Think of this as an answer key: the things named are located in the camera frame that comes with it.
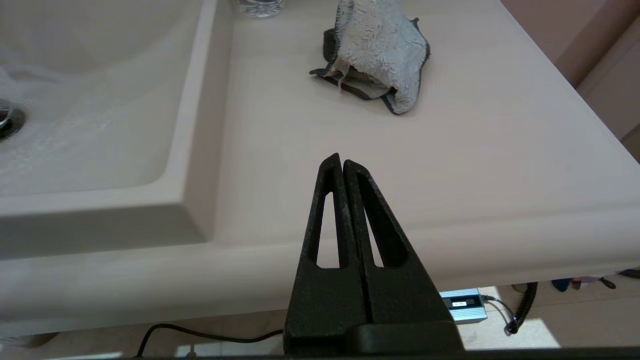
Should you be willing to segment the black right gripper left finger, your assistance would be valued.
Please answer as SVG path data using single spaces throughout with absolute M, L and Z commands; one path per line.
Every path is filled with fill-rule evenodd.
M 318 265 L 323 212 L 333 196 L 337 268 Z M 311 208 L 283 333 L 288 356 L 366 356 L 368 323 L 364 272 L 355 237 L 345 171 L 338 153 L 318 167 Z

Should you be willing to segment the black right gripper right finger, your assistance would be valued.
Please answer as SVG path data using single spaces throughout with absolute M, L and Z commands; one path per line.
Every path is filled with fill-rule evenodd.
M 347 160 L 343 175 L 369 321 L 453 323 L 434 282 L 370 171 Z

